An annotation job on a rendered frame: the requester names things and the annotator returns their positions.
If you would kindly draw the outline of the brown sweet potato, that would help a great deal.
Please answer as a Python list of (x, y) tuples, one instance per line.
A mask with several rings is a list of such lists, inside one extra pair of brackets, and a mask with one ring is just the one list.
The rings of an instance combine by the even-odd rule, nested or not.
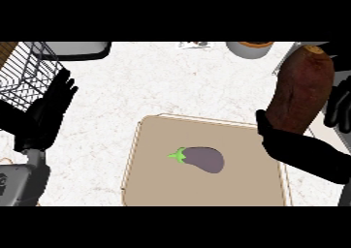
[(302, 46), (282, 65), (276, 95), (267, 108), (276, 129), (305, 133), (327, 102), (333, 79), (327, 53), (319, 46)]

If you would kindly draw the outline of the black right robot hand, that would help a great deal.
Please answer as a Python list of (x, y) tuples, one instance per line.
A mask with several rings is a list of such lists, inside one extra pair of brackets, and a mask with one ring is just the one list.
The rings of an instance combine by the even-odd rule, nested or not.
[[(256, 111), (258, 133), (270, 156), (280, 162), (317, 175), (336, 184), (351, 179), (351, 155), (338, 151), (320, 139), (277, 130), (267, 111)], [(351, 76), (332, 88), (324, 124), (351, 132)]]

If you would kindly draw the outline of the small white printed packet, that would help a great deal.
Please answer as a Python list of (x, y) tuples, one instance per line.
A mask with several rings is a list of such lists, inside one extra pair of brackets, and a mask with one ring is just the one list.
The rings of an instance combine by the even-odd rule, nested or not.
[(179, 42), (176, 48), (179, 49), (199, 49), (213, 47), (212, 42)]

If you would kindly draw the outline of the grey bowl with orange filling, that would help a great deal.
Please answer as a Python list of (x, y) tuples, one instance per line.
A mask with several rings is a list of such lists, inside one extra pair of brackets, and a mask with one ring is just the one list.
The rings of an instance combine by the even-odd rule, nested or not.
[(273, 47), (273, 42), (228, 42), (227, 47), (245, 59), (262, 58)]

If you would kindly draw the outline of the beige tray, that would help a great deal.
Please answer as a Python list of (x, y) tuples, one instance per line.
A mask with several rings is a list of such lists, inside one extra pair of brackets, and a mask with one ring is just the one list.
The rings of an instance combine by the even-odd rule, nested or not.
[[(212, 147), (225, 159), (210, 173), (169, 155)], [(258, 126), (184, 115), (150, 115), (138, 124), (122, 201), (134, 205), (290, 204), (286, 165), (262, 146)]]

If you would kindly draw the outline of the purple eggplant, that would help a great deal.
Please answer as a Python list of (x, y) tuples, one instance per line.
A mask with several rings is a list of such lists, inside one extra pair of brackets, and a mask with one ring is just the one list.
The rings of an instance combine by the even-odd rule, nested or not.
[(209, 173), (219, 173), (225, 166), (224, 155), (212, 147), (181, 147), (168, 157)]

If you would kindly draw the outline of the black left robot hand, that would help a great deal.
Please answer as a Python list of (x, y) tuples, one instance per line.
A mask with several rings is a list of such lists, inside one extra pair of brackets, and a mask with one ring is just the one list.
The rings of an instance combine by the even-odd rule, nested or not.
[(27, 149), (45, 151), (52, 147), (77, 89), (70, 70), (61, 69), (43, 97), (27, 111), (0, 100), (0, 129), (15, 136), (18, 152)]

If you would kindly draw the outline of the grey appliance with black rim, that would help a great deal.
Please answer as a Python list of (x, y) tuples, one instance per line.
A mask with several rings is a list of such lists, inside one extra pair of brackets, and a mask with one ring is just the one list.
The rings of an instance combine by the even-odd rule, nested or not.
[(34, 43), (31, 53), (49, 61), (86, 61), (110, 55), (111, 42), (43, 42)]

